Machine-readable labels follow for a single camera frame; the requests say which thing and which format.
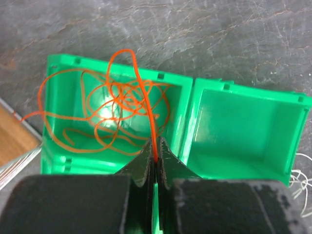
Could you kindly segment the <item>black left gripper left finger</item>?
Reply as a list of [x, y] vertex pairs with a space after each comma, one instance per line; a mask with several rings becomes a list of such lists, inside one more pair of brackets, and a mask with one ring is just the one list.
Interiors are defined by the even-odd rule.
[[151, 141], [115, 174], [31, 175], [12, 190], [3, 234], [150, 234], [154, 159]]

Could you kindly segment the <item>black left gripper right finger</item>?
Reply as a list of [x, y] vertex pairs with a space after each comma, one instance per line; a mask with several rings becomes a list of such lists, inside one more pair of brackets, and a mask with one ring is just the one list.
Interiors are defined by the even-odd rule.
[[203, 179], [157, 140], [159, 228], [165, 234], [302, 234], [288, 188], [270, 179]]

